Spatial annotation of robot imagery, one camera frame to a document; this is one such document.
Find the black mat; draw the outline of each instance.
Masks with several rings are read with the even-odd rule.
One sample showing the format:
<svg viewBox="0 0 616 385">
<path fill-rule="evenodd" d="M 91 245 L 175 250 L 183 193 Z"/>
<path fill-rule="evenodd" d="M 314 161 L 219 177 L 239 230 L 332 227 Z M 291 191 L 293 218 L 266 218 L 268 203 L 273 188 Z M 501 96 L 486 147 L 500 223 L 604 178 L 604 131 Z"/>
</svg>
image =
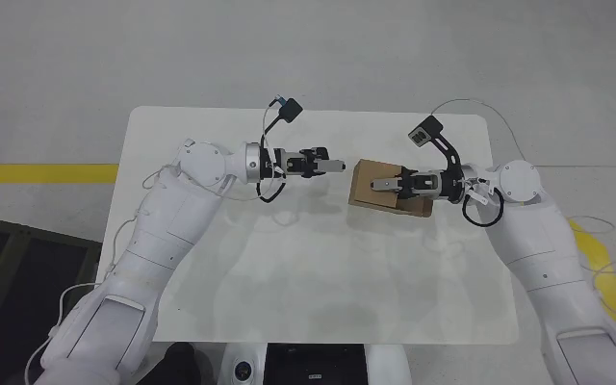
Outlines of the black mat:
<svg viewBox="0 0 616 385">
<path fill-rule="evenodd" d="M 0 222 L 0 384 L 22 377 L 30 355 L 58 320 L 64 289 L 91 282 L 101 244 L 49 231 Z M 75 289 L 65 308 L 91 288 Z M 31 381 L 41 372 L 40 355 Z"/>
</svg>

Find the white cable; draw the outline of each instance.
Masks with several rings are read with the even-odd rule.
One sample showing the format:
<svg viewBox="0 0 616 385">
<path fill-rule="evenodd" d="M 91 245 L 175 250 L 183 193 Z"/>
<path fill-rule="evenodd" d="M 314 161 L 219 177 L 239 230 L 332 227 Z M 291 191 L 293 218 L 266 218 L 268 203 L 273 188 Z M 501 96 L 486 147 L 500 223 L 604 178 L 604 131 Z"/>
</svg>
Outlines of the white cable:
<svg viewBox="0 0 616 385">
<path fill-rule="evenodd" d="M 47 340 L 42 343 L 41 346 L 39 346 L 34 353 L 32 353 L 32 355 L 30 356 L 30 358 L 28 358 L 28 363 L 26 364 L 26 370 L 23 373 L 23 382 L 26 385 L 30 385 L 30 374 L 28 373 L 28 371 L 30 370 L 30 365 L 32 365 L 32 361 L 35 359 L 35 356 L 37 354 L 39 354 L 39 352 L 47 346 L 47 344 L 49 344 L 51 342 L 51 337 L 47 337 Z"/>
<path fill-rule="evenodd" d="M 572 227 L 572 230 L 577 232 L 577 233 L 583 233 L 583 234 L 609 234 L 612 231 L 616 230 L 616 226 L 614 225 L 614 223 L 612 223 L 612 222 L 610 222 L 609 220 L 606 220 L 606 219 L 602 219 L 602 218 L 598 218 L 598 217 L 593 217 L 593 216 L 572 216 L 572 217 L 567 217 L 567 219 L 576 219 L 576 218 L 589 218 L 589 219 L 597 220 L 599 222 L 603 222 L 603 223 L 605 223 L 605 224 L 607 224 L 609 226 L 608 230 L 603 230 L 603 231 L 576 230 L 575 228 Z"/>
<path fill-rule="evenodd" d="M 24 380 L 26 385 L 30 385 L 29 370 L 30 370 L 30 365 L 32 365 L 32 361 L 35 359 L 37 354 L 39 354 L 39 352 L 44 347 L 46 347 L 47 344 L 49 344 L 51 342 L 51 340 L 54 338 L 54 336 L 58 332 L 58 328 L 60 327 L 60 324 L 62 323 L 62 315 L 63 315 L 63 311 L 64 311 L 64 296 L 66 295 L 66 293 L 70 292 L 73 289 L 82 288 L 84 286 L 96 286 L 96 285 L 100 285 L 100 284 L 101 284 L 100 282 L 80 283 L 80 284 L 77 284 L 77 285 L 73 285 L 73 286 L 65 289 L 62 292 L 62 294 L 60 295 L 60 306 L 59 306 L 59 309 L 58 309 L 58 322 L 51 329 L 49 329 L 49 333 L 48 333 L 49 337 L 47 337 L 47 340 L 44 343 L 42 343 L 42 345 L 39 346 L 35 350 L 34 353 L 32 353 L 32 355 L 28 359 L 28 362 L 26 363 L 26 369 L 24 370 L 24 373 L 23 373 L 23 380 Z"/>
<path fill-rule="evenodd" d="M 595 273 L 593 274 L 592 284 L 593 284 L 593 290 L 597 292 L 599 296 L 599 300 L 601 301 L 603 306 L 609 309 L 610 312 L 616 314 L 616 310 L 612 309 L 612 307 L 609 306 L 607 302 L 605 302 L 605 300 L 603 299 L 602 293 L 599 291 L 599 289 L 597 289 L 597 277 L 599 276 L 599 274 L 613 274 L 614 271 L 605 271 L 605 269 L 609 268 L 610 266 L 613 266 L 614 264 L 616 264 L 616 261 L 612 261 L 606 264 L 605 266 L 603 266 L 602 268 L 598 269 L 597 271 L 595 271 Z"/>
<path fill-rule="evenodd" d="M 507 126 L 507 128 L 509 129 L 509 132 L 511 133 L 511 138 L 513 138 L 513 141 L 516 143 L 516 147 L 518 148 L 518 152 L 520 152 L 520 156 L 522 156 L 522 159 L 526 160 L 526 156 L 524 155 L 524 152 L 522 152 L 522 148 L 520 148 L 520 145 L 518 144 L 518 140 L 516 139 L 515 134 L 513 133 L 513 130 L 511 129 L 511 126 L 509 125 L 509 123 L 507 122 L 507 119 L 504 118 L 504 116 L 499 113 L 499 111 L 497 109 L 495 109 L 494 107 L 490 106 L 488 103 L 483 102 L 481 100 L 478 99 L 472 99 L 472 98 L 468 98 L 468 97 L 462 97 L 462 98 L 456 98 L 456 99 L 451 99 L 448 100 L 444 103 L 439 104 L 438 106 L 436 106 L 436 108 L 434 110 L 432 110 L 432 112 L 430 113 L 431 115 L 434 115 L 434 113 L 436 113 L 436 111 L 438 109 L 440 109 L 441 107 L 445 106 L 446 104 L 452 103 L 452 102 L 456 102 L 456 101 L 464 101 L 464 102 L 473 102 L 473 103 L 477 103 L 480 104 L 482 106 L 485 106 L 487 108 L 489 108 L 490 110 L 494 111 L 495 113 L 497 113 L 498 116 L 500 116 L 500 118 L 502 119 L 502 121 L 504 122 L 504 124 Z"/>
<path fill-rule="evenodd" d="M 124 222 L 122 222 L 122 224 L 119 225 L 119 227 L 115 231 L 114 241 L 112 243 L 112 262 L 110 262 L 110 264 L 107 266 L 107 270 L 105 271 L 105 278 L 104 279 L 107 279 L 109 274 L 111 274 L 112 271 L 116 268 L 116 257 L 115 257 L 116 256 L 116 242 L 117 242 L 117 236 L 119 235 L 119 232 L 122 230 L 122 228 L 125 225 L 127 225 L 130 222 L 134 222 L 135 220 L 137 220 L 137 216 L 134 216 L 132 219 L 125 220 Z"/>
</svg>

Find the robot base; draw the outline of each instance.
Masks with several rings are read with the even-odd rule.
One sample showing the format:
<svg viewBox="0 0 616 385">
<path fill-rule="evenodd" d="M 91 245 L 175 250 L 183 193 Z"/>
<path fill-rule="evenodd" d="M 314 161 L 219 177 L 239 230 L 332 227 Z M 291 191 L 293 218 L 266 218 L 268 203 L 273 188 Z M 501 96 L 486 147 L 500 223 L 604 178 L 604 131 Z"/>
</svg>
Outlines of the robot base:
<svg viewBox="0 0 616 385">
<path fill-rule="evenodd" d="M 412 381 L 402 345 L 227 345 L 218 385 L 280 383 L 411 385 Z"/>
</svg>

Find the black panel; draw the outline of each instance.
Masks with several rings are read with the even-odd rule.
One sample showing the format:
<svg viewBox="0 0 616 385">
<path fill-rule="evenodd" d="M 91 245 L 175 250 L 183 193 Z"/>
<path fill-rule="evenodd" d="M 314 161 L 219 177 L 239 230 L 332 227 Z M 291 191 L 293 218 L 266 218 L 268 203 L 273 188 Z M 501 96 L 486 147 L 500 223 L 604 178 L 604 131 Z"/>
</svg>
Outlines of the black panel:
<svg viewBox="0 0 616 385">
<path fill-rule="evenodd" d="M 268 344 L 264 385 L 368 385 L 363 345 Z"/>
<path fill-rule="evenodd" d="M 2 250 L 4 250 L 4 246 L 7 245 L 10 236 L 11 234 L 9 233 L 0 232 L 0 253 L 2 253 Z"/>
<path fill-rule="evenodd" d="M 100 243 L 0 222 L 0 383 L 23 378 L 26 361 L 58 320 L 62 291 L 88 282 L 100 255 Z M 71 306 L 81 293 L 64 297 Z M 40 373 L 38 357 L 31 381 Z"/>
</svg>

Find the black cable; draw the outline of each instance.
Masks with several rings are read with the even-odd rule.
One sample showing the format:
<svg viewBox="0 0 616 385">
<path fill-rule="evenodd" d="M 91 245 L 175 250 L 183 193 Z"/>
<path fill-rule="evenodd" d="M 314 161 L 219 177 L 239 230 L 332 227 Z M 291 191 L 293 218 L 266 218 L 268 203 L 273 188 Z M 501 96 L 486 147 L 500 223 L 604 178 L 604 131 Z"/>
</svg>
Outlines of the black cable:
<svg viewBox="0 0 616 385">
<path fill-rule="evenodd" d="M 259 198 L 261 200 L 266 203 L 271 203 L 276 197 L 278 197 L 278 195 L 280 195 L 280 193 L 282 193 L 286 185 L 287 184 L 285 182 L 282 182 L 282 185 L 280 185 L 278 190 L 272 196 L 270 196 L 269 198 L 265 198 L 264 196 L 261 196 L 261 182 L 257 182 L 257 193 L 259 194 Z"/>
<path fill-rule="evenodd" d="M 275 103 L 275 102 L 276 102 L 276 101 L 274 100 L 273 102 L 271 102 L 271 104 L 270 104 L 269 106 L 271 107 L 271 106 L 273 105 L 273 103 Z M 270 130 L 273 128 L 273 126 L 275 126 L 275 125 L 276 125 L 276 123 L 277 123 L 278 121 L 280 121 L 280 119 L 281 119 L 281 118 L 282 118 L 282 117 L 280 117 L 280 115 L 278 115 L 278 116 L 276 117 L 276 119 L 274 119 L 274 120 L 273 120 L 273 121 L 269 124 L 269 126 L 266 128 L 265 133 L 261 135 L 261 141 L 259 142 L 259 146 L 260 146 L 260 148 L 264 148 L 265 139 L 266 139 L 265 135 L 267 135 L 267 134 L 270 132 Z M 275 160 L 275 159 L 273 159 L 273 160 L 272 160 L 272 159 L 270 159 L 270 161 L 271 161 L 273 164 L 275 164 L 275 161 L 276 161 L 276 160 Z M 273 178 L 273 177 L 275 176 L 275 171 L 272 171 L 271 173 L 272 173 L 272 176 L 271 176 L 271 177 Z M 283 182 L 283 183 L 282 183 L 282 185 L 280 185 L 280 187 L 278 188 L 278 190 L 277 190 L 277 191 L 276 191 L 276 192 L 275 192 L 272 196 L 270 196 L 269 198 L 265 198 L 264 196 L 261 196 L 261 182 L 257 182 L 257 194 L 259 195 L 259 198 L 260 198 L 262 201 L 264 201 L 264 202 L 266 202 L 266 203 L 271 203 L 271 202 L 272 202 L 272 201 L 273 201 L 276 197 L 278 197 L 278 195 L 280 195 L 280 193 L 282 193 L 282 191 L 283 191 L 283 190 L 284 190 L 284 188 L 285 188 L 285 185 L 286 185 L 286 183 L 285 183 L 285 182 Z"/>
<path fill-rule="evenodd" d="M 471 217 L 469 217 L 469 215 L 466 212 L 466 207 L 469 204 L 469 199 L 471 199 L 470 195 L 466 195 L 464 197 L 464 203 L 462 203 L 462 215 L 464 216 L 464 218 L 477 227 L 490 227 L 490 226 L 494 226 L 495 224 L 497 224 L 499 220 L 501 220 L 502 212 L 504 211 L 504 198 L 502 197 L 502 193 L 499 191 L 499 189 L 494 188 L 494 192 L 499 196 L 499 201 L 500 201 L 501 206 L 499 207 L 499 214 L 493 221 L 491 221 L 490 223 L 479 223 L 479 222 L 475 222 L 474 220 L 471 219 Z"/>
<path fill-rule="evenodd" d="M 273 126 L 275 126 L 275 125 L 276 125 L 276 123 L 277 123 L 277 122 L 279 122 L 281 118 L 282 118 L 282 117 L 280 117 L 280 115 L 279 115 L 279 116 L 277 116 L 277 117 L 276 117 L 276 119 L 274 119 L 274 120 L 273 120 L 273 121 L 269 124 L 268 128 L 266 128 L 265 135 L 267 135 L 267 134 L 270 132 L 270 130 L 273 128 Z M 264 143 L 265 143 L 265 139 L 266 139 L 265 135 L 264 135 L 264 134 L 261 134 L 261 141 L 259 142 L 259 145 L 261 146 L 261 148 L 263 148 Z"/>
</svg>

